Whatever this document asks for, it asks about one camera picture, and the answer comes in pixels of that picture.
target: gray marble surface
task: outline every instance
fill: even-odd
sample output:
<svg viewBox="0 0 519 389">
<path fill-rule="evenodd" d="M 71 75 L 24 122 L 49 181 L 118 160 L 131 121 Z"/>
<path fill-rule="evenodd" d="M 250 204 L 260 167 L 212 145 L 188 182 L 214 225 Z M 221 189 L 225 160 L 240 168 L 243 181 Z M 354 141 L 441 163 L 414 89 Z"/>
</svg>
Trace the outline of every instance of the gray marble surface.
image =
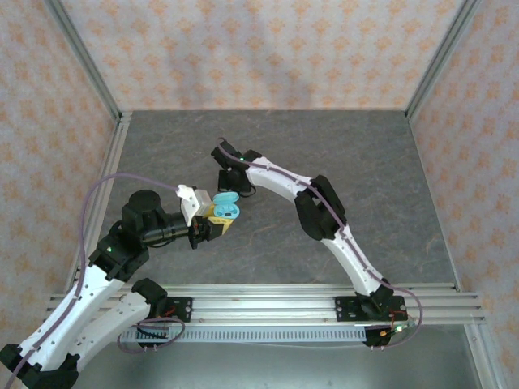
<svg viewBox="0 0 519 389">
<path fill-rule="evenodd" d="M 402 112 L 134 112 L 118 171 L 195 185 L 214 195 L 219 166 L 210 153 L 219 136 L 294 173 L 328 177 L 358 244 L 390 282 L 454 281 Z M 120 217 L 131 193 L 149 187 L 116 180 L 103 232 Z M 174 193 L 157 192 L 167 212 L 178 211 Z M 238 205 L 242 215 L 226 235 L 200 244 L 198 250 L 191 250 L 187 239 L 153 250 L 133 280 L 350 284 L 332 253 L 302 231 L 294 206 L 285 199 L 259 188 Z"/>
</svg>

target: purple cable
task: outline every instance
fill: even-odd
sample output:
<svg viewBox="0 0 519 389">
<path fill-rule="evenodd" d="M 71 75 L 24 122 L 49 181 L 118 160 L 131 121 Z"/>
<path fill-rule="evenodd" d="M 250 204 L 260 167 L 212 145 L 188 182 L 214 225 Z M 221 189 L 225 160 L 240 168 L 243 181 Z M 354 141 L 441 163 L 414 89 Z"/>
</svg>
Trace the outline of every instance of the purple cable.
<svg viewBox="0 0 519 389">
<path fill-rule="evenodd" d="M 222 141 L 226 142 L 225 138 L 220 137 L 220 139 Z M 410 336 L 408 336 L 407 338 L 401 340 L 400 342 L 396 342 L 395 344 L 392 344 L 392 345 L 389 345 L 389 346 L 382 346 L 382 347 L 377 347 L 377 348 L 382 350 L 382 349 L 385 349 L 385 348 L 393 348 L 393 347 L 399 346 L 399 345 L 404 344 L 404 343 L 408 342 L 409 340 L 413 339 L 416 336 L 416 334 L 418 334 L 418 332 L 420 331 L 420 327 L 422 326 L 422 322 L 423 322 L 423 307 L 422 307 L 422 303 L 420 302 L 420 299 L 413 292 L 411 292 L 408 289 L 399 288 L 397 286 L 390 285 L 387 282 L 381 280 L 379 277 L 377 277 L 373 273 L 373 271 L 371 271 L 371 270 L 369 270 L 367 268 L 367 264 L 362 259 L 362 256 L 357 252 L 357 250 L 354 248 L 354 246 L 351 243 L 351 241 L 349 240 L 349 238 L 345 235 L 345 233 L 343 231 L 344 228 L 345 228 L 345 225 L 344 225 L 344 223 L 342 223 L 341 218 L 335 213 L 335 211 L 333 210 L 332 206 L 328 203 L 328 201 L 326 201 L 324 196 L 321 193 L 319 193 L 319 191 L 316 188 L 314 188 L 313 186 L 307 184 L 306 182 L 299 181 L 296 177 L 292 176 L 292 174 L 287 173 L 287 172 L 285 172 L 285 171 L 283 171 L 281 169 L 278 169 L 276 167 L 266 166 L 266 165 L 262 165 L 262 164 L 256 164 L 255 162 L 249 162 L 247 160 L 240 160 L 239 158 L 230 155 L 220 144 L 218 144 L 218 149 L 226 157 L 230 158 L 231 160 L 233 160 L 235 162 L 238 162 L 238 163 L 241 163 L 241 164 L 245 164 L 245 165 L 249 165 L 249 166 L 252 166 L 252 167 L 255 167 L 255 168 L 259 168 L 259 169 L 272 170 L 273 172 L 278 173 L 278 174 L 282 175 L 283 177 L 287 177 L 289 180 L 291 180 L 293 182 L 297 182 L 298 184 L 301 184 L 301 185 L 305 186 L 307 189 L 311 190 L 314 193 L 314 195 L 324 204 L 326 209 L 328 209 L 328 211 L 332 215 L 333 219 L 337 222 L 337 224 L 340 227 L 339 228 L 339 234 L 346 241 L 346 243 L 348 244 L 350 249 L 355 253 L 355 256 L 357 257 L 358 261 L 361 263 L 362 267 L 366 270 L 367 274 L 369 274 L 370 277 L 373 280 L 379 282 L 380 284 L 382 284 L 386 288 L 390 288 L 392 290 L 405 293 L 405 294 L 411 296 L 416 301 L 416 304 L 418 305 L 418 311 L 420 313 L 420 316 L 418 318 L 418 324 L 416 326 L 416 330 Z"/>
<path fill-rule="evenodd" d="M 84 201 L 83 201 L 83 206 L 81 207 L 81 219 L 79 222 L 79 247 L 80 247 L 79 257 L 80 257 L 80 263 L 81 263 L 79 268 L 80 268 L 81 272 L 79 274 L 78 283 L 76 284 L 76 287 L 75 287 L 74 297 L 69 302 L 68 306 L 66 306 L 65 310 L 63 311 L 61 316 L 58 318 L 58 320 L 56 320 L 56 322 L 47 330 L 47 332 L 45 332 L 41 336 L 41 338 L 35 344 L 32 345 L 32 348 L 21 359 L 19 364 L 13 370 L 12 375 L 7 380 L 5 389 L 10 389 L 11 385 L 15 381 L 16 377 L 18 376 L 19 371 L 22 369 L 22 366 L 24 366 L 25 362 L 27 362 L 28 359 L 34 354 L 34 352 L 39 349 L 39 347 L 43 344 L 43 342 L 45 342 L 45 340 L 47 338 L 49 338 L 49 336 L 51 336 L 54 331 L 56 331 L 56 329 L 60 326 L 60 324 L 63 323 L 63 320 L 65 320 L 65 318 L 68 316 L 68 314 L 72 311 L 72 308 L 74 307 L 75 303 L 78 301 L 79 295 L 81 293 L 81 289 L 83 287 L 85 269 L 87 267 L 87 254 L 85 252 L 85 247 L 84 247 L 84 221 L 85 221 L 85 217 L 86 217 L 86 213 L 87 213 L 88 202 L 89 202 L 90 198 L 92 197 L 92 195 L 94 194 L 94 192 L 96 191 L 96 189 L 103 182 L 106 182 L 108 180 L 111 180 L 111 179 L 114 179 L 117 177 L 133 178 L 135 180 L 147 182 L 149 184 L 160 186 L 162 188 L 173 190 L 175 192 L 178 190 L 178 188 L 176 186 L 167 185 L 162 182 L 158 182 L 158 181 L 152 180 L 150 178 L 142 177 L 138 174 L 132 174 L 132 173 L 110 174 L 108 176 L 104 176 L 104 177 L 100 178 L 98 181 L 96 181 L 92 185 L 92 187 L 88 190 L 87 195 L 85 196 Z"/>
<path fill-rule="evenodd" d="M 180 332 L 173 339 L 170 339 L 163 344 L 159 344 L 158 346 L 153 346 L 154 351 L 157 351 L 159 348 L 164 348 L 164 347 L 171 345 L 175 340 L 180 338 L 180 336 L 182 336 L 182 334 L 186 330 L 186 324 L 179 318 L 146 318 L 145 320 L 138 322 L 136 325 L 134 325 L 132 327 L 146 328 L 146 329 L 150 329 L 150 328 L 151 329 L 160 329 L 159 327 L 141 326 L 141 324 L 145 324 L 145 323 L 158 323 L 158 322 L 180 323 L 182 325 L 182 330 L 180 330 Z M 121 350 L 123 353 L 128 353 L 128 354 L 141 354 L 141 353 L 146 353 L 148 351 L 148 347 L 140 348 L 138 350 L 130 350 L 128 348 L 124 348 L 121 343 L 120 335 L 117 337 L 117 346 L 119 347 L 119 350 Z"/>
</svg>

